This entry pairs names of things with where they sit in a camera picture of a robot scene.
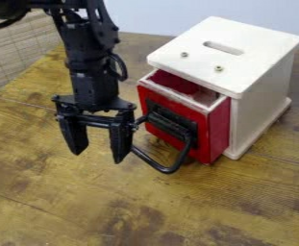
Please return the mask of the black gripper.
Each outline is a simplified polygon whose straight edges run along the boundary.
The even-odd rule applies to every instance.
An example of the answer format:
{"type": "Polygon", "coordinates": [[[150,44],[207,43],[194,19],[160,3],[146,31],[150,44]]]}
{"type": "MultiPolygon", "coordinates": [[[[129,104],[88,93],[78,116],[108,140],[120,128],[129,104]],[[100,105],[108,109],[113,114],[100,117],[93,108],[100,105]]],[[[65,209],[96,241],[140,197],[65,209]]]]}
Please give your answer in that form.
{"type": "Polygon", "coordinates": [[[69,71],[72,94],[53,95],[56,120],[70,152],[88,146],[85,127],[109,128],[110,150],[118,164],[132,147],[136,105],[118,98],[117,76],[105,69],[69,71]]]}

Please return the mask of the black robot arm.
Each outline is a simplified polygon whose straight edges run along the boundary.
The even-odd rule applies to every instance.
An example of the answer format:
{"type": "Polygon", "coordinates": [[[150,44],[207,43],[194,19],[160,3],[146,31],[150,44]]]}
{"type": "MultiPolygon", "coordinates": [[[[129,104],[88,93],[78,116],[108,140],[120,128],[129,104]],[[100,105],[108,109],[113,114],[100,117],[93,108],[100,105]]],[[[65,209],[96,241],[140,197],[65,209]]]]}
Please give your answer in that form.
{"type": "Polygon", "coordinates": [[[73,154],[88,146],[86,129],[109,131],[114,162],[132,147],[136,106],[117,97],[126,67],[113,53],[117,26],[102,0],[0,0],[0,29],[19,21],[34,9],[50,16],[65,48],[73,93],[54,95],[56,121],[73,154]]]}

